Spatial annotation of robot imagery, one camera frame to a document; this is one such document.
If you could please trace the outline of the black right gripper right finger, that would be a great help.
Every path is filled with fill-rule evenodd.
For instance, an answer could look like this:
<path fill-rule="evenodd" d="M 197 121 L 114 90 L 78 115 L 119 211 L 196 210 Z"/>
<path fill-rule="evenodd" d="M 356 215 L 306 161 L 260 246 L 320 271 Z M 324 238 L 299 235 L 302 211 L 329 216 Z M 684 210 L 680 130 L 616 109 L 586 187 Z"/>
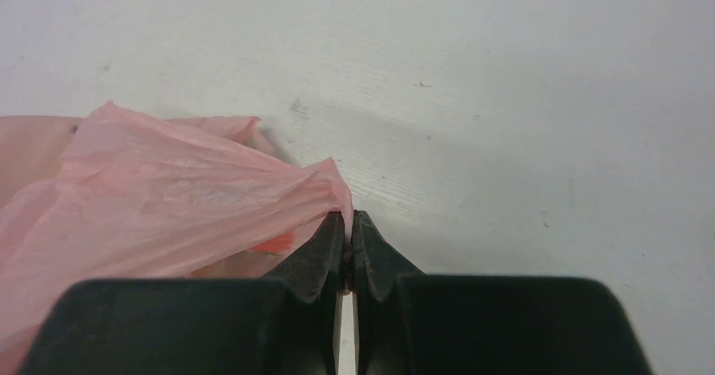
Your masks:
<path fill-rule="evenodd" d="M 364 211 L 352 227 L 360 374 L 649 374 L 616 296 L 564 276 L 427 274 Z"/>

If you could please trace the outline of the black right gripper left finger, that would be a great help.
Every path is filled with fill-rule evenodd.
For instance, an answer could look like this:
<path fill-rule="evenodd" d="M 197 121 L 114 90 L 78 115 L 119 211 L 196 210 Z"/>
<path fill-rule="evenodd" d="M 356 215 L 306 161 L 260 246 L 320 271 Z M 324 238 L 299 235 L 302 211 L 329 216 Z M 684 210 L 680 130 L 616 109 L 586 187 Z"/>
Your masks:
<path fill-rule="evenodd" d="M 344 222 L 254 279 L 101 279 L 68 288 L 23 374 L 334 374 Z"/>

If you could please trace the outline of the pink plastic bag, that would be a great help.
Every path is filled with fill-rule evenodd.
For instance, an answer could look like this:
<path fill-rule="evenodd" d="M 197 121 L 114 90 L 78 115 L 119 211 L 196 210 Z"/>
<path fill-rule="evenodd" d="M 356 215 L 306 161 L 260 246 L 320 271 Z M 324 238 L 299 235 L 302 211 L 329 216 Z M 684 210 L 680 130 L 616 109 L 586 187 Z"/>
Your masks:
<path fill-rule="evenodd" d="M 276 158 L 254 116 L 160 120 L 111 102 L 84 118 L 1 119 L 1 371 L 17 372 L 72 284 L 187 277 L 251 251 L 285 257 L 330 212 L 336 163 Z"/>

